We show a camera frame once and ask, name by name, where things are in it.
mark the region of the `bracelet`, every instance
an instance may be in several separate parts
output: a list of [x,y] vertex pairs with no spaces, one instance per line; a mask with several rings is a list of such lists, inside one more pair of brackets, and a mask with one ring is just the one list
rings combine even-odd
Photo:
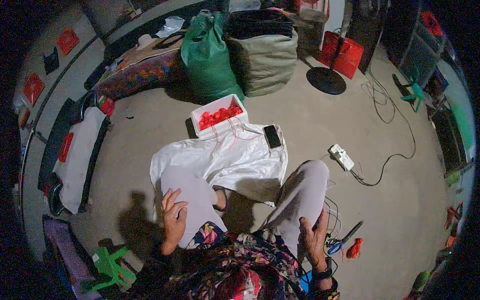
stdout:
[[316,273],[312,272],[312,281],[323,280],[332,277],[332,268],[327,268],[325,272]]

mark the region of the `blue scissor handle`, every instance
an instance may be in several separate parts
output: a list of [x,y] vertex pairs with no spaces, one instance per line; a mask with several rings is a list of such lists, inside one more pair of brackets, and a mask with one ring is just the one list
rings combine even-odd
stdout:
[[328,255],[332,255],[340,251],[342,249],[342,246],[344,245],[344,242],[340,242],[338,244],[333,245],[330,249],[328,249],[327,253]]

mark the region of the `scissors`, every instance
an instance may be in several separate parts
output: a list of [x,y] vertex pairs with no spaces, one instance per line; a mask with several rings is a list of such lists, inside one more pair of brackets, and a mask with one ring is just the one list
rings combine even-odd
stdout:
[[327,243],[327,247],[330,248],[327,251],[328,255],[332,255],[340,251],[342,249],[342,246],[345,245],[345,243],[355,234],[355,232],[357,232],[357,230],[359,230],[362,224],[363,224],[363,220],[358,222],[358,224],[355,225],[355,227],[352,230],[350,230],[350,232],[347,233],[347,235],[341,240],[338,240],[338,239],[329,240]]

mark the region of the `bundle of threads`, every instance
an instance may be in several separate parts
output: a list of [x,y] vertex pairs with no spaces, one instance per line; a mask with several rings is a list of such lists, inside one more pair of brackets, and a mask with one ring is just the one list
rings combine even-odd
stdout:
[[213,125],[216,125],[220,122],[228,120],[241,113],[243,113],[241,108],[236,106],[234,103],[232,103],[228,109],[221,108],[213,115],[211,115],[208,111],[206,111],[203,113],[203,115],[200,118],[200,121],[198,122],[200,125],[200,130],[204,130],[209,127],[212,127]]
[[359,258],[360,257],[360,247],[363,243],[362,238],[355,239],[355,243],[347,250],[347,258]]

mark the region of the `floral shirt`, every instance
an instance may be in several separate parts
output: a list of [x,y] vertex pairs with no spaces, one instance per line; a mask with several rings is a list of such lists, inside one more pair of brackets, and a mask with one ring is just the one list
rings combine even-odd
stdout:
[[132,299],[339,298],[335,279],[329,290],[315,283],[309,293],[302,290],[297,260],[283,239],[267,230],[233,235],[207,222],[188,244],[176,275],[172,255],[155,252],[153,257],[137,274],[129,290]]

